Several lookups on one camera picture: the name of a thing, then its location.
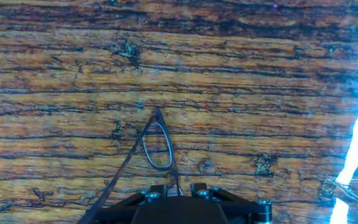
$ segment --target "eyeglass frame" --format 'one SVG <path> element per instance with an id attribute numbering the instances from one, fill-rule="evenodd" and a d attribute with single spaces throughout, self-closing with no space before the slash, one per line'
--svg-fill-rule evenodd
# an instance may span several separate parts
<path id="1" fill-rule="evenodd" d="M 151 158 L 149 157 L 149 153 L 147 152 L 147 148 L 145 146 L 144 140 L 143 140 L 143 137 L 145 136 L 147 130 L 154 123 L 157 123 L 160 126 L 160 128 L 162 129 L 162 131 L 164 133 L 165 139 L 167 140 L 168 150 L 169 150 L 170 159 L 171 159 L 169 165 L 167 165 L 167 166 L 163 166 L 163 167 L 156 166 L 152 162 Z M 139 136 L 137 137 L 135 144 L 133 145 L 131 151 L 129 151 L 128 156 L 125 158 L 125 161 L 122 163 L 122 165 L 118 169 L 117 174 L 111 180 L 111 182 L 107 186 L 106 190 L 104 190 L 102 195 L 92 205 L 92 207 L 89 210 L 86 211 L 84 216 L 78 221 L 77 224 L 90 224 L 90 223 L 92 223 L 93 219 L 98 214 L 98 211 L 103 206 L 103 204 L 105 203 L 106 199 L 108 198 L 108 196 L 110 195 L 110 193 L 114 189 L 114 186 L 117 184 L 118 179 L 121 177 L 122 172 L 124 171 L 125 167 L 128 165 L 130 159 L 135 154 L 136 149 L 137 149 L 138 145 L 140 144 L 140 142 L 142 142 L 142 145 L 143 145 L 143 148 L 144 148 L 144 151 L 145 151 L 145 155 L 146 155 L 147 160 L 150 163 L 150 165 L 154 169 L 156 169 L 158 171 L 168 171 L 168 170 L 170 170 L 171 173 L 172 173 L 172 176 L 173 176 L 173 185 L 171 185 L 169 188 L 172 188 L 173 186 L 177 186 L 177 194 L 178 195 L 183 195 L 183 191 L 181 190 L 181 188 L 179 186 L 179 173 L 178 173 L 178 169 L 177 169 L 177 163 L 176 163 L 176 160 L 175 160 L 175 153 L 174 153 L 174 150 L 173 150 L 171 138 L 169 136 L 167 124 L 165 123 L 165 120 L 164 120 L 164 117 L 163 117 L 163 115 L 161 113 L 160 108 L 157 107 L 154 110 L 154 115 L 150 117 L 149 122 L 147 122 L 147 124 L 144 126 L 143 130 L 140 132 Z"/>

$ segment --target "wooden surface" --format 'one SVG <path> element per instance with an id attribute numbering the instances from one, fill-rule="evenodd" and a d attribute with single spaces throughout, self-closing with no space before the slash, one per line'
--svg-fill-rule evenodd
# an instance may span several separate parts
<path id="1" fill-rule="evenodd" d="M 334 182 L 357 84 L 358 0 L 0 1 L 0 223 L 79 220 L 155 106 L 183 190 L 358 223 L 358 170 Z M 107 205 L 169 182 L 139 149 Z"/>

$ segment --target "wooden plank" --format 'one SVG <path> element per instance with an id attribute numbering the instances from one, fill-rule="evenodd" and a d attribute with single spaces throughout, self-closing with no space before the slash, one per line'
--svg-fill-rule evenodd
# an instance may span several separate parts
<path id="1" fill-rule="evenodd" d="M 250 114 L 326 115 L 356 114 L 358 99 L 337 97 L 277 96 L 277 95 L 204 95 L 199 93 L 171 93 L 156 91 L 114 93 L 38 93 L 0 94 L 0 116 L 20 114 L 22 111 L 87 111 L 99 112 L 121 108 L 164 106 L 194 109 L 199 112 L 241 112 Z"/>
<path id="2" fill-rule="evenodd" d="M 358 41 L 358 14 L 353 14 L 352 10 L 281 7 L 278 11 L 279 13 L 272 6 L 239 7 L 238 4 L 228 2 L 205 1 L 195 2 L 192 6 L 140 2 L 134 7 L 114 7 L 106 2 L 88 7 L 0 4 L 0 30 L 122 29 L 215 36 Z M 28 13 L 36 13 L 37 18 L 29 19 Z M 37 26 L 39 22 L 43 22 L 42 26 Z M 266 32 L 266 28 L 274 29 L 274 35 Z"/>
<path id="3" fill-rule="evenodd" d="M 9 71 L 0 73 L 0 93 L 100 93 L 111 91 L 168 91 L 173 93 L 232 95 L 290 95 L 290 96 L 332 96 L 358 98 L 358 86 L 350 80 L 358 80 L 358 73 L 352 78 L 331 76 L 302 78 L 281 73 L 250 72 L 181 72 L 158 68 L 145 68 L 117 73 L 93 73 L 66 71 Z"/>
<path id="4" fill-rule="evenodd" d="M 42 179 L 53 177 L 106 177 L 113 175 L 126 154 L 109 153 L 87 159 L 75 156 L 0 158 L 0 179 Z M 276 175 L 282 179 L 296 175 L 301 179 L 336 177 L 343 170 L 344 159 L 338 157 L 276 157 L 268 154 L 254 156 L 223 152 L 177 151 L 179 173 L 182 175 Z M 128 175 L 158 175 L 153 172 L 143 153 L 134 156 Z"/>
<path id="5" fill-rule="evenodd" d="M 114 138 L 120 122 L 121 133 L 133 138 L 140 133 L 153 108 L 127 111 L 23 112 L 0 116 L 0 138 L 47 138 L 51 136 Z M 216 134 L 233 136 L 300 136 L 305 138 L 349 138 L 354 115 L 298 115 L 266 119 L 257 114 L 199 113 L 167 108 L 166 121 L 172 134 Z"/>
<path id="6" fill-rule="evenodd" d="M 319 57 L 358 59 L 358 42 L 319 42 L 274 38 L 213 37 L 196 34 L 131 32 L 118 30 L 65 30 L 54 32 L 0 32 L 0 52 L 26 52 L 31 49 L 81 51 L 85 47 L 124 50 L 124 43 L 154 50 L 188 53 L 216 53 L 232 56 Z"/>
<path id="7" fill-rule="evenodd" d="M 25 202 L 36 202 L 41 200 L 44 206 L 53 203 L 64 204 L 61 207 L 80 208 L 93 203 L 106 188 L 105 181 L 109 178 L 74 178 L 74 179 L 42 179 L 42 180 L 0 180 L 0 202 L 11 201 L 16 205 L 31 208 L 36 204 Z M 117 184 L 114 192 L 109 196 L 108 203 L 114 203 L 126 198 L 140 190 L 147 190 L 152 184 L 169 184 L 172 180 L 167 177 L 123 177 Z M 209 186 L 221 186 L 226 190 L 237 194 L 247 200 L 269 199 L 276 203 L 306 202 L 321 203 L 329 205 L 336 197 L 341 197 L 346 203 L 351 203 L 353 197 L 345 194 L 337 187 L 332 189 L 332 194 L 327 196 L 329 201 L 321 200 L 322 180 L 300 180 L 298 175 L 293 175 L 288 180 L 279 177 L 253 177 L 243 175 L 222 176 L 181 176 L 181 188 L 185 195 L 190 194 L 190 183 L 205 182 Z M 286 188 L 291 185 L 291 192 Z M 358 196 L 358 184 L 352 186 Z"/>
<path id="8" fill-rule="evenodd" d="M 183 54 L 180 52 L 144 49 L 137 58 L 141 67 L 168 68 L 200 68 L 203 70 L 214 68 L 229 68 L 239 71 L 260 72 L 271 68 L 281 68 L 289 71 L 305 73 L 341 73 L 346 70 L 358 70 L 358 60 L 335 60 L 320 58 L 260 58 L 260 57 L 227 57 L 216 54 Z M 4 54 L 0 57 L 0 71 L 6 70 L 68 70 L 94 71 L 114 73 L 122 70 L 123 65 L 130 64 L 124 57 L 113 54 L 108 50 L 84 49 L 81 52 L 67 52 L 61 50 L 32 50 L 29 53 Z"/>
<path id="9" fill-rule="evenodd" d="M 278 157 L 345 158 L 351 139 L 302 137 L 252 137 L 173 134 L 175 150 L 200 150 L 238 155 L 266 153 Z M 0 139 L 0 157 L 22 156 L 88 158 L 97 154 L 113 155 L 126 152 L 134 144 L 131 139 L 43 138 Z"/>
<path id="10" fill-rule="evenodd" d="M 222 177 L 216 177 L 213 178 L 215 184 L 223 184 L 226 189 L 233 193 L 238 193 L 240 190 L 238 189 L 239 186 L 235 184 L 232 179 L 236 180 L 236 176 L 229 176 L 226 179 Z M 204 177 L 186 177 L 187 181 L 205 181 Z M 246 192 L 245 194 L 240 194 L 241 197 L 247 198 L 249 200 L 252 199 L 258 199 L 258 198 L 268 198 L 270 195 L 272 195 L 272 190 L 268 190 L 270 187 L 268 186 L 267 182 L 269 180 L 260 180 L 259 182 L 260 187 L 264 188 L 266 192 L 263 190 L 258 191 L 257 193 L 253 192 L 254 188 L 247 188 L 247 186 L 242 186 L 243 190 L 242 192 Z M 14 221 L 16 215 L 21 215 L 21 212 L 29 212 L 29 215 L 31 217 L 32 214 L 34 214 L 29 208 L 37 208 L 35 211 L 42 211 L 42 213 L 38 213 L 38 215 L 41 215 L 42 219 L 47 218 L 50 214 L 55 214 L 53 211 L 53 206 L 58 207 L 61 212 L 65 212 L 65 215 L 70 217 L 74 216 L 74 214 L 68 212 L 68 210 L 75 210 L 75 211 L 82 211 L 86 209 L 86 206 L 94 201 L 94 197 L 97 194 L 101 193 L 101 190 L 103 189 L 103 179 L 92 179 L 92 182 L 90 182 L 89 179 L 74 179 L 74 180 L 61 180 L 61 179 L 55 179 L 52 182 L 46 182 L 44 180 L 25 180 L 20 183 L 18 182 L 6 182 L 2 181 L 0 182 L 0 186 L 2 187 L 1 190 L 6 189 L 11 194 L 11 197 L 0 197 L 0 205 L 9 205 L 9 208 L 4 209 L 4 213 L 0 212 L 1 214 L 5 214 L 3 217 L 5 217 L 4 221 L 6 220 L 12 220 Z M 132 184 L 137 184 L 139 186 L 140 183 L 148 183 L 150 182 L 150 179 L 144 179 L 140 178 L 137 179 L 137 181 L 133 182 Z M 90 183 L 98 184 L 100 186 L 93 186 L 89 187 Z M 313 182 L 303 182 L 302 187 L 303 190 L 306 190 L 306 187 L 312 187 Z M 45 193 L 45 192 L 51 192 L 52 194 L 47 194 L 45 196 L 44 201 L 39 201 L 39 197 L 34 194 L 34 186 L 41 186 L 38 189 L 39 192 Z M 132 185 L 124 186 L 122 182 L 119 182 L 119 187 L 124 187 L 125 189 L 134 189 L 131 187 Z M 186 190 L 186 194 L 188 194 L 188 186 L 183 185 L 183 188 Z M 309 191 L 304 192 L 301 190 L 303 194 L 305 194 L 304 197 L 306 198 L 314 198 L 316 200 L 317 191 L 313 192 Z M 112 195 L 109 198 L 108 205 L 112 202 L 117 202 L 120 200 L 121 197 L 127 197 L 126 195 L 130 195 L 133 193 L 122 194 L 120 191 L 113 192 Z M 283 191 L 281 194 L 289 194 L 288 191 Z M 329 203 L 322 203 L 322 202 L 307 202 L 307 201 L 300 201 L 297 202 L 296 200 L 301 197 L 300 194 L 297 193 L 297 190 L 292 191 L 291 193 L 291 199 L 292 201 L 288 202 L 281 202 L 279 200 L 275 201 L 273 204 L 273 217 L 274 220 L 279 223 L 289 223 L 290 220 L 293 222 L 299 222 L 299 221 L 305 221 L 305 220 L 329 220 L 333 204 Z M 346 202 L 348 203 L 351 208 L 358 209 L 358 203 L 356 202 Z M 355 220 L 352 218 L 353 216 L 350 216 L 349 221 L 354 222 Z"/>
<path id="11" fill-rule="evenodd" d="M 71 0 L 71 1 L 58 1 L 58 0 L 12 0 L 9 2 L 0 0 L 0 4 L 28 4 L 32 6 L 85 6 L 85 5 L 92 5 L 100 0 L 87 0 L 86 2 L 82 0 Z M 114 6 L 116 7 L 130 7 L 134 6 L 138 3 L 161 3 L 161 2 L 170 2 L 180 4 L 183 3 L 182 1 L 177 0 L 120 0 L 116 1 Z M 349 0 L 341 0 L 341 1 L 322 1 L 322 0 L 307 0 L 307 1 L 288 1 L 288 0 L 280 0 L 280 1 L 256 1 L 256 0 L 223 0 L 223 2 L 230 2 L 235 4 L 261 4 L 261 5 L 268 5 L 273 6 L 274 3 L 278 4 L 279 6 L 286 6 L 286 7 L 313 7 L 313 6 L 325 6 L 325 7 L 332 7 L 332 6 L 349 6 L 351 2 Z M 358 6 L 358 1 L 352 3 L 354 6 Z"/>

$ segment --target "metal screw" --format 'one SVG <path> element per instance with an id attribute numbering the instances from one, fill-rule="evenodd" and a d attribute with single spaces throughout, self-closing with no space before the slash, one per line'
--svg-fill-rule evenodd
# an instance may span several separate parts
<path id="1" fill-rule="evenodd" d="M 205 196 L 205 195 L 208 195 L 209 192 L 207 190 L 199 190 L 199 191 L 197 191 L 197 194 L 200 196 Z"/>
<path id="2" fill-rule="evenodd" d="M 272 202 L 271 202 L 271 201 L 258 201 L 258 202 L 256 202 L 256 203 L 258 203 L 259 205 L 269 205 L 269 204 L 271 204 Z"/>
<path id="3" fill-rule="evenodd" d="M 149 197 L 149 198 L 159 198 L 160 196 L 161 195 L 158 192 L 151 192 L 146 195 L 146 197 Z"/>
<path id="4" fill-rule="evenodd" d="M 211 187 L 210 189 L 211 190 L 220 190 L 221 188 L 220 187 Z"/>

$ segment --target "wood texture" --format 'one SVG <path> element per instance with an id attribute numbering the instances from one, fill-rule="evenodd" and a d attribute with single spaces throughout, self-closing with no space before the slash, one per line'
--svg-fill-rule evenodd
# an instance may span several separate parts
<path id="1" fill-rule="evenodd" d="M 274 223 L 358 223 L 358 1 L 0 1 L 0 223 L 74 223 L 155 106 L 187 194 L 273 201 Z M 167 184 L 139 149 L 106 205 Z"/>

